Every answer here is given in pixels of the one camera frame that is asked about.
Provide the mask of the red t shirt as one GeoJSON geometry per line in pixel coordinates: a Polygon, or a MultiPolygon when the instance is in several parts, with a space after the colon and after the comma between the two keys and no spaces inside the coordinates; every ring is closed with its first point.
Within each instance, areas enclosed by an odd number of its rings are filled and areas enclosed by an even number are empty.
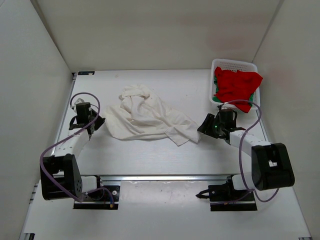
{"type": "Polygon", "coordinates": [[[263,77],[256,72],[242,72],[237,70],[222,70],[217,67],[214,71],[217,77],[218,92],[215,94],[221,103],[233,100],[242,100],[235,102],[234,105],[244,113],[248,113],[252,107],[248,103],[251,94],[253,94],[262,83],[263,77]]]}

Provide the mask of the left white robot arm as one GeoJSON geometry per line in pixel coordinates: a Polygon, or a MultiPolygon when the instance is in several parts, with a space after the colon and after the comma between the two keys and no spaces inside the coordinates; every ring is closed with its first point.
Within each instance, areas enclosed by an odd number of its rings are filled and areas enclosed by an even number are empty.
{"type": "Polygon", "coordinates": [[[81,98],[71,108],[76,112],[69,123],[68,135],[72,138],[59,144],[53,155],[44,157],[43,166],[71,195],[80,198],[87,193],[93,200],[100,200],[105,194],[104,186],[97,183],[96,176],[81,176],[77,158],[105,119],[81,98]]]}

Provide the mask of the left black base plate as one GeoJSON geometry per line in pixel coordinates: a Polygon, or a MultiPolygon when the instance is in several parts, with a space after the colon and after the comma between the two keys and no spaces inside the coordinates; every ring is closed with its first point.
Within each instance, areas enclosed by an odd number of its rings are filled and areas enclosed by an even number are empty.
{"type": "Polygon", "coordinates": [[[120,200],[120,185],[104,185],[107,188],[112,197],[111,198],[106,190],[99,190],[98,192],[89,193],[84,197],[83,202],[74,202],[73,209],[75,210],[117,210],[120,200]]]}

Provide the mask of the aluminium rail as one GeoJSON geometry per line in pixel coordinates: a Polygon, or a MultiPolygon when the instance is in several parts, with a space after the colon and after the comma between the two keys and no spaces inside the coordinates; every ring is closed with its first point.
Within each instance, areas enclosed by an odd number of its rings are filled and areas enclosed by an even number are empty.
{"type": "Polygon", "coordinates": [[[178,175],[101,175],[103,181],[223,181],[230,175],[224,174],[178,174],[178,175]]]}

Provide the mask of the white plastic basket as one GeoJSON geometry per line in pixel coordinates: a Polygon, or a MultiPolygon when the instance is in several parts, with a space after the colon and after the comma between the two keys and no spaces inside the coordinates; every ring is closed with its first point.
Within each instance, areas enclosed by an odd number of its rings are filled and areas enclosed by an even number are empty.
{"type": "MultiPolygon", "coordinates": [[[[238,61],[238,60],[230,60],[230,59],[221,59],[221,58],[216,58],[212,61],[211,64],[211,73],[210,73],[210,87],[209,87],[209,101],[210,104],[213,108],[217,108],[219,105],[222,103],[217,103],[213,102],[212,97],[213,97],[213,90],[214,90],[214,76],[215,76],[215,70],[217,67],[220,67],[222,70],[230,70],[233,72],[237,72],[238,70],[241,72],[256,72],[258,73],[258,68],[255,64],[249,63],[249,62],[244,62],[244,61],[238,61]]],[[[261,106],[261,101],[260,101],[260,88],[258,87],[256,91],[254,92],[254,102],[257,104],[259,107],[261,106]]],[[[232,104],[226,104],[224,105],[224,108],[226,109],[232,109],[237,112],[241,112],[236,106],[232,104]]]]}

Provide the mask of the white t shirt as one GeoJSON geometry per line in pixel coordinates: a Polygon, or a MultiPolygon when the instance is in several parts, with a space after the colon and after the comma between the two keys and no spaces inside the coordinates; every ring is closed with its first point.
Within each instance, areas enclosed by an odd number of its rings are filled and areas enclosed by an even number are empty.
{"type": "Polygon", "coordinates": [[[119,99],[119,105],[109,105],[103,111],[105,125],[113,138],[123,141],[169,138],[177,146],[199,142],[198,125],[144,84],[126,86],[119,99]]]}

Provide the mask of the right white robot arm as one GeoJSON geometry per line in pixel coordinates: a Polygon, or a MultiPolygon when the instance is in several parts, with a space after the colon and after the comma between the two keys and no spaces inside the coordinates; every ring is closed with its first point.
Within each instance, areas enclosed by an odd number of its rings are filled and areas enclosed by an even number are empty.
{"type": "Polygon", "coordinates": [[[237,126],[238,113],[220,109],[216,115],[207,114],[197,129],[199,133],[222,139],[238,148],[240,174],[227,181],[224,193],[230,200],[238,199],[244,190],[264,191],[292,187],[295,175],[286,146],[271,143],[249,134],[237,126]]]}

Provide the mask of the dark blue label sticker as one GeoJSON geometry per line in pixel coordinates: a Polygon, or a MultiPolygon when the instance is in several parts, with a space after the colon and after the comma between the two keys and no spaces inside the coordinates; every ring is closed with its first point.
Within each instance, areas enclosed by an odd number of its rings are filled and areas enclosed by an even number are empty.
{"type": "Polygon", "coordinates": [[[78,76],[92,76],[95,74],[95,71],[79,71],[78,76]]]}

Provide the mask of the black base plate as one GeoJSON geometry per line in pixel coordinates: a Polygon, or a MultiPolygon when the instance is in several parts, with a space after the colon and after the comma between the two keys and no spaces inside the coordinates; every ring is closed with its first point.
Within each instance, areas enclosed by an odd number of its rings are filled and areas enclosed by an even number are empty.
{"type": "Polygon", "coordinates": [[[209,185],[195,195],[209,200],[211,212],[253,212],[257,211],[254,194],[247,190],[235,190],[232,185],[209,185]]]}
{"type": "Polygon", "coordinates": [[[117,210],[120,200],[120,185],[104,185],[107,188],[112,197],[111,198],[106,190],[99,190],[98,192],[89,193],[84,197],[83,202],[74,202],[73,209],[75,210],[117,210]]]}

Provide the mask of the green t shirt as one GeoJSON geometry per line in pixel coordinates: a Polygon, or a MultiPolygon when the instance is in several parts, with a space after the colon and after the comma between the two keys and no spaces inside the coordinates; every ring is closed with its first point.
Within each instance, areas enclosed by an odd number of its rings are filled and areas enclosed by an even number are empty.
{"type": "MultiPolygon", "coordinates": [[[[214,90],[213,90],[213,97],[212,97],[212,100],[213,102],[215,103],[221,103],[220,99],[216,97],[216,93],[219,91],[219,88],[218,88],[218,79],[217,77],[214,75],[213,77],[213,85],[214,85],[214,90]]],[[[255,94],[251,94],[249,100],[251,102],[254,102],[255,101],[255,94]]]]}

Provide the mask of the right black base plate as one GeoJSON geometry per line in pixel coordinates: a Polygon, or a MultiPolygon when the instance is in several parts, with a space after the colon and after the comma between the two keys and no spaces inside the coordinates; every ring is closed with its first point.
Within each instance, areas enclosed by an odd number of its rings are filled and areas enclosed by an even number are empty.
{"type": "Polygon", "coordinates": [[[253,212],[257,211],[254,194],[247,190],[235,190],[232,185],[209,185],[195,195],[209,200],[211,212],[253,212]]]}

